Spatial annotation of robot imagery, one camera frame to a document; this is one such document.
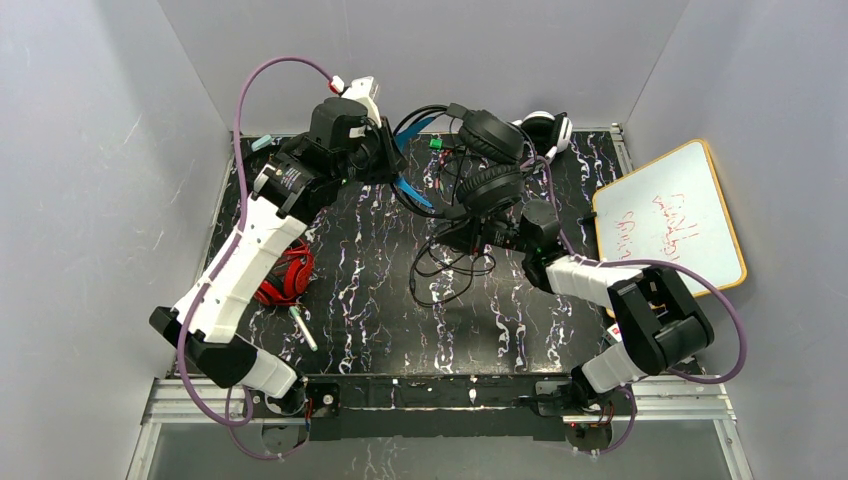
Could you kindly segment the blue black headphones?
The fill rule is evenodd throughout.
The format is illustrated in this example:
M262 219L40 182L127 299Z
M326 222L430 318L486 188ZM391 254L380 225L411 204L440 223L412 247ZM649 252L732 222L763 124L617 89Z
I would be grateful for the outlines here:
M415 200L411 194L401 192L398 186L393 193L404 202L410 211L443 223L420 247L409 273L409 291L413 301L421 307L436 307L449 303L468 288L435 301L422 300L417 296L417 280L430 278L447 271L472 279L485 275L485 270L477 270L476 262L485 257L484 250L478 254L464 255L433 243L434 236L451 225L469 223L487 219L503 212L521 199L525 185L525 150L536 150L530 138L512 122L504 122L487 110L470 110L459 104L428 105L420 107L400 121L395 129L395 139L402 147L406 138L418 134L436 118L447 116L460 120L458 143L448 150L450 156L456 154L460 163L454 173L454 184L448 208L438 211L427 206L422 200Z

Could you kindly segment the red headphones with cable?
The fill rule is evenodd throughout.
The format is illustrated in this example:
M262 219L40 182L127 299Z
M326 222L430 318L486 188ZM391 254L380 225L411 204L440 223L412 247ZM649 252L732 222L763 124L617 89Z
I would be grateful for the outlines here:
M254 293L264 306L291 306L303 295L314 269L314 255L302 239L297 239L277 259Z

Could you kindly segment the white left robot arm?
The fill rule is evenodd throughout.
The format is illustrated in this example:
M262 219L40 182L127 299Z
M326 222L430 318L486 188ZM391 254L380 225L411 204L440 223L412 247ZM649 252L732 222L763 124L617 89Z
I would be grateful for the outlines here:
M377 91L373 77L361 77L316 106L309 131L263 166L237 226L201 278L174 306L151 314L150 325L218 387L241 385L277 399L300 387L292 366L237 327L274 264L346 184L392 184L406 168Z

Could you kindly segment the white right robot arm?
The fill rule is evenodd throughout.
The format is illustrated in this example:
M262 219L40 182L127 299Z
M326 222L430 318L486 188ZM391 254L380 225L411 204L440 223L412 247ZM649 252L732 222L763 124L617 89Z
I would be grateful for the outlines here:
M486 245L520 252L534 287L612 312L620 341L573 368L565 385L539 395L542 402L588 407L618 387L667 371L714 340L710 322L674 269L609 267L569 253L547 201L526 203L519 221L473 218L438 232L435 241L468 254Z

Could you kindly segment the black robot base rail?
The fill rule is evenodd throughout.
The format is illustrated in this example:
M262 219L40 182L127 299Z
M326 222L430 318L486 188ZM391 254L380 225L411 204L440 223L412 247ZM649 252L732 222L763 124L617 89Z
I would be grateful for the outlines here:
M594 405L566 394L564 374L315 375L300 391L318 441L530 437L558 441Z

